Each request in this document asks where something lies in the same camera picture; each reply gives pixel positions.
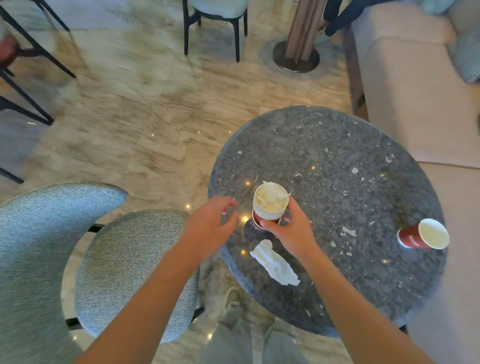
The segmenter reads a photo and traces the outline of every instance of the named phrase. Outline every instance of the granite tabletop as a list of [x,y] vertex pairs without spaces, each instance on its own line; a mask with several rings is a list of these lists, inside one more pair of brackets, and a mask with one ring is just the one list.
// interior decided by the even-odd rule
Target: granite tabletop
[[[368,122],[322,107],[290,107],[260,115],[221,150],[208,196],[239,202],[240,224],[221,248],[227,266],[268,311],[301,329],[337,337],[314,283],[267,231],[251,221],[254,189],[262,181],[291,192],[312,221],[316,241],[342,274],[399,327],[419,310],[443,272],[447,249],[409,249],[398,229],[433,218],[442,208],[410,154]],[[262,240],[301,280],[283,286],[250,255]]]

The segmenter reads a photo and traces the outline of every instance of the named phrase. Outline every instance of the red paper cup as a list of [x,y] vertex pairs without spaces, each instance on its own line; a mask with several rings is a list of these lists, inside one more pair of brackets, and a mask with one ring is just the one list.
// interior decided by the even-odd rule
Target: red paper cup
[[[252,221],[253,221],[253,225],[257,228],[257,229],[260,229],[260,230],[265,230],[264,228],[262,228],[262,226],[260,225],[260,220],[262,218],[260,216],[257,215],[257,213],[255,212],[255,210],[252,210]],[[273,222],[276,222],[277,224],[280,224],[280,218],[276,219],[276,220],[272,220]]]
[[432,218],[424,218],[417,225],[400,229],[396,237],[407,248],[444,249],[450,243],[445,226]]

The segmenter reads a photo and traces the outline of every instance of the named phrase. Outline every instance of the table pedestal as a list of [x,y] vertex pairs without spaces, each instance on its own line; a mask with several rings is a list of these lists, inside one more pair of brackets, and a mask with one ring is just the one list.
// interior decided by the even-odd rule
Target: table pedestal
[[326,0],[300,0],[288,39],[275,45],[273,60],[281,68],[298,73],[315,69],[320,56],[313,43],[324,13]]

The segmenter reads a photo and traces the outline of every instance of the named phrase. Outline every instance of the beige sofa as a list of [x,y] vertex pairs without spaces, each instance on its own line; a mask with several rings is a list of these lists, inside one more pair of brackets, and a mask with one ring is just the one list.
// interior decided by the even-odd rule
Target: beige sofa
[[479,21],[480,0],[443,16],[393,1],[352,24],[369,120],[420,163],[451,235],[441,286],[407,325],[439,364],[480,363],[480,84],[463,82],[445,47]]

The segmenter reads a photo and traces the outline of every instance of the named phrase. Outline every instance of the white napkin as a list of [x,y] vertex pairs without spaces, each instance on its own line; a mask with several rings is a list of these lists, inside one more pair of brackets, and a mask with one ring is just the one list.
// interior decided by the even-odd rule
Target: white napkin
[[299,277],[295,274],[290,264],[272,250],[272,242],[270,240],[263,239],[260,244],[250,252],[250,255],[264,266],[268,274],[278,283],[284,286],[287,284],[298,286],[300,283]]

